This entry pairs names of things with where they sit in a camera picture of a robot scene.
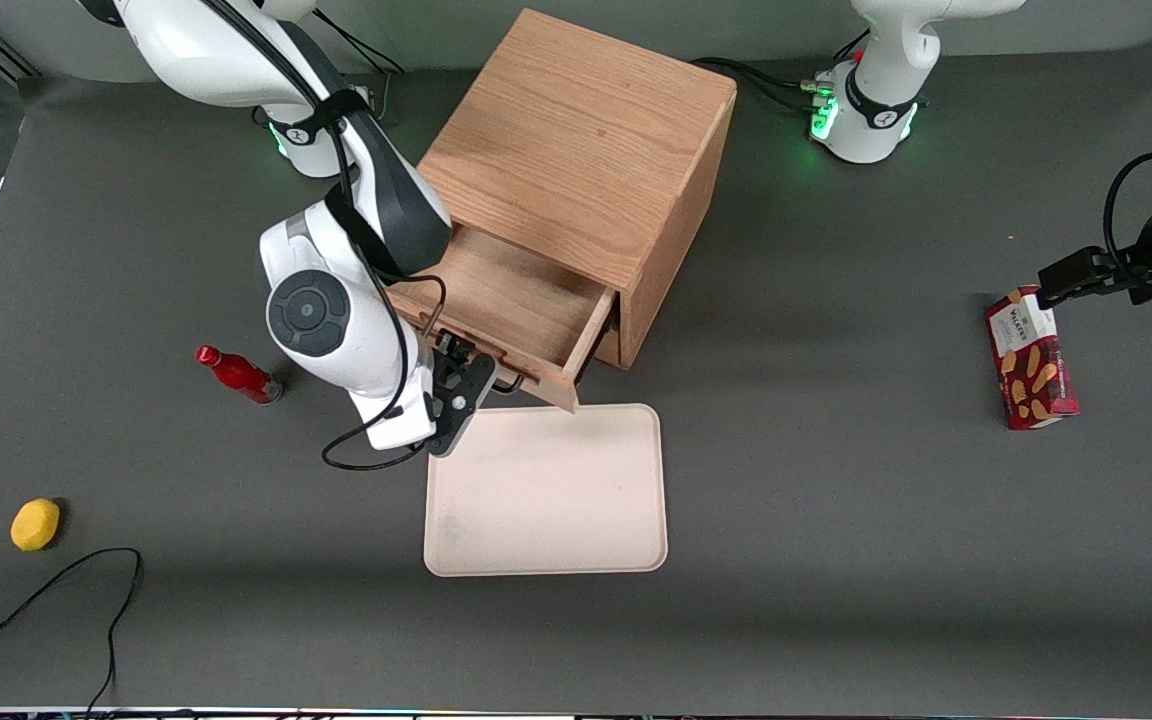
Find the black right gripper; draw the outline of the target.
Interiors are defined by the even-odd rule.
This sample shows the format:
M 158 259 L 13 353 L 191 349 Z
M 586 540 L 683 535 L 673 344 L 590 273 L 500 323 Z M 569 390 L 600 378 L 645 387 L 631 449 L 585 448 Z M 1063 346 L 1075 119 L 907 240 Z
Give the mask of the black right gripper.
M 467 338 L 449 331 L 438 333 L 431 376 L 435 430 L 426 442 L 431 456 L 445 457 L 454 450 L 499 374 L 495 357 L 476 350 Z

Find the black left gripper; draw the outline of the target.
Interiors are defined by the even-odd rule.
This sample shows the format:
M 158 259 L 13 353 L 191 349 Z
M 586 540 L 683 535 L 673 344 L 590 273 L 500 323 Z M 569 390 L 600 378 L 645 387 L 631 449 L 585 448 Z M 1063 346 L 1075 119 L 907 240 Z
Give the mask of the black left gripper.
M 1066 256 L 1039 272 L 1039 305 L 1059 306 L 1066 300 L 1092 295 L 1128 291 L 1134 304 L 1152 300 L 1152 215 L 1142 225 L 1134 245 L 1124 247 L 1115 240 L 1115 200 L 1106 202 L 1102 214 L 1102 243 L 1105 249 L 1094 251 L 1091 262 L 1093 274 L 1082 286 L 1082 258 Z

